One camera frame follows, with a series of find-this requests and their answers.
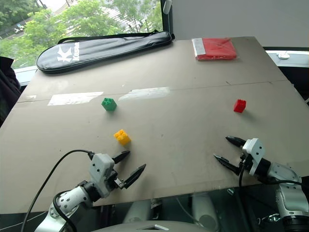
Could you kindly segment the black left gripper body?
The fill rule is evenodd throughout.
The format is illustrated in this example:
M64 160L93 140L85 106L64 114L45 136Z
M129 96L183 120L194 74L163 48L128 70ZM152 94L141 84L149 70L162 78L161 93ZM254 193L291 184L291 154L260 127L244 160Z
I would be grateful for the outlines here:
M123 189L125 187L124 181L118 178L118 173L115 170L112 170L110 175L105 179L104 184L108 191Z

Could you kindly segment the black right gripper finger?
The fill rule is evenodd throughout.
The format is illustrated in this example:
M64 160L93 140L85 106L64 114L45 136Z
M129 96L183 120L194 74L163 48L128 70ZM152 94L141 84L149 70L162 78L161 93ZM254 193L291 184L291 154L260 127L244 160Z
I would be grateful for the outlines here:
M231 144L235 145L236 147L243 147L246 143L246 140L243 140L239 137L235 136L226 136L225 137Z
M218 156L216 154L213 155L224 167L231 170L234 174L240 174L240 167L237 167L231 164L227 159Z

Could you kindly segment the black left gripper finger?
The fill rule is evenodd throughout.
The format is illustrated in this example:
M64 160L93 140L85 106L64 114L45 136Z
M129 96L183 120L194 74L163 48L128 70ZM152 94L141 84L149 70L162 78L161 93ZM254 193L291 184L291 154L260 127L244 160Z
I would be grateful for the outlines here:
M142 174L146 167L146 164L143 164L137 168L130 176L124 181L124 188L128 189Z
M114 161L115 164L118 164L119 162L124 160L129 154L130 154L130 151L128 150L122 151L121 153L113 157L112 160Z

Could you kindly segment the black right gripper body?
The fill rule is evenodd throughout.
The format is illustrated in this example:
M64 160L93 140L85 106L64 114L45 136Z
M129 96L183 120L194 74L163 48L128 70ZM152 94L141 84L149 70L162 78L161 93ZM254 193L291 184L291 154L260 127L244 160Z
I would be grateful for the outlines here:
M251 154L243 152L240 157L239 174L244 171L249 173L251 168L252 168L252 156Z

